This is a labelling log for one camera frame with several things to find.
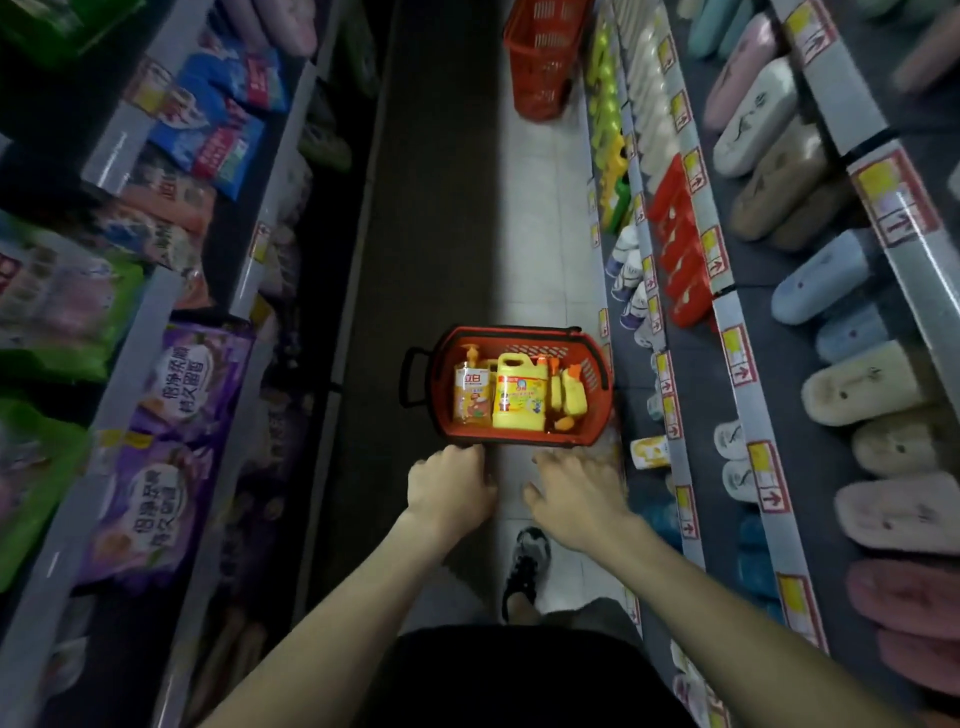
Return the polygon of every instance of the basket handle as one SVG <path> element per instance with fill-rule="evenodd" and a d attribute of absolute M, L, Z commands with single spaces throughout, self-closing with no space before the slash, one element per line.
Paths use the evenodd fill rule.
<path fill-rule="evenodd" d="M 421 347 L 410 347 L 407 353 L 403 355 L 403 363 L 400 364 L 400 406 L 404 409 L 420 407 L 426 404 L 425 393 L 422 400 L 410 400 L 410 370 L 413 369 L 414 357 L 416 357 L 417 354 L 422 354 L 429 359 L 432 353 L 433 352 L 429 352 Z"/>

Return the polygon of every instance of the white slipper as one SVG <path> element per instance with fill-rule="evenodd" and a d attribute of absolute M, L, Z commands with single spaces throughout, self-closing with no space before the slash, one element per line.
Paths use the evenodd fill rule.
<path fill-rule="evenodd" d="M 743 436 L 743 425 L 739 420 L 718 425 L 713 430 L 713 444 L 717 452 L 728 460 L 746 460 L 750 457 Z"/>
<path fill-rule="evenodd" d="M 813 422 L 839 427 L 938 399 L 939 383 L 926 351 L 893 340 L 820 370 L 800 397 Z"/>
<path fill-rule="evenodd" d="M 717 173 L 740 177 L 753 170 L 796 110 L 797 85 L 790 61 L 773 59 L 760 69 L 713 147 Z"/>
<path fill-rule="evenodd" d="M 756 503 L 756 481 L 749 458 L 724 463 L 722 477 L 727 495 L 743 503 Z"/>
<path fill-rule="evenodd" d="M 861 546 L 960 555 L 960 487 L 949 473 L 853 483 L 833 504 Z"/>

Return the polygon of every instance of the aisle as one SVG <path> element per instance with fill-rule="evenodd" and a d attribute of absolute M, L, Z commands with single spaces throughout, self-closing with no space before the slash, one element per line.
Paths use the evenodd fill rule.
<path fill-rule="evenodd" d="M 389 529 L 405 505 L 410 465 L 443 446 L 424 409 L 397 403 L 407 348 L 431 348 L 453 324 L 579 326 L 597 335 L 579 100 L 551 124 L 517 116 L 500 44 L 510 5 L 402 3 L 311 604 Z M 412 380 L 415 399 L 422 369 Z M 520 488 L 536 479 L 533 452 L 488 450 L 499 512 L 451 558 L 490 606 L 516 533 L 530 523 Z M 542 611 L 599 595 L 625 600 L 588 558 L 557 545 L 553 553 Z"/>

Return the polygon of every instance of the shopping basket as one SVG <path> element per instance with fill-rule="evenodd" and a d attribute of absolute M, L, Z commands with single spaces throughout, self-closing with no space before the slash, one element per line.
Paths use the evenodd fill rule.
<path fill-rule="evenodd" d="M 464 345 L 475 344 L 484 359 L 496 359 L 507 352 L 522 352 L 530 358 L 555 356 L 562 367 L 581 366 L 580 379 L 587 392 L 588 412 L 570 432 L 462 425 L 453 419 L 453 373 L 464 360 Z M 410 400 L 410 373 L 418 355 L 427 357 L 423 399 Z M 437 430 L 451 442 L 510 443 L 559 448 L 589 446 L 600 437 L 613 406 L 613 374 L 596 343 L 579 328 L 462 327 L 451 328 L 440 337 L 433 351 L 411 347 L 400 366 L 400 405 L 426 405 Z"/>
<path fill-rule="evenodd" d="M 503 31 L 516 112 L 531 121 L 560 116 L 592 0 L 516 0 Z"/>

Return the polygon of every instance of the dish soap bottle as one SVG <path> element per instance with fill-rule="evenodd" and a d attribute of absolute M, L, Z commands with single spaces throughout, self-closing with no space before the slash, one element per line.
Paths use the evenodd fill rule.
<path fill-rule="evenodd" d="M 490 368 L 480 365 L 475 344 L 465 344 L 467 361 L 461 362 L 453 376 L 453 417 L 463 425 L 491 423 Z"/>
<path fill-rule="evenodd" d="M 534 364 L 525 353 L 500 354 L 496 363 L 493 426 L 543 432 L 548 380 L 545 357 Z"/>

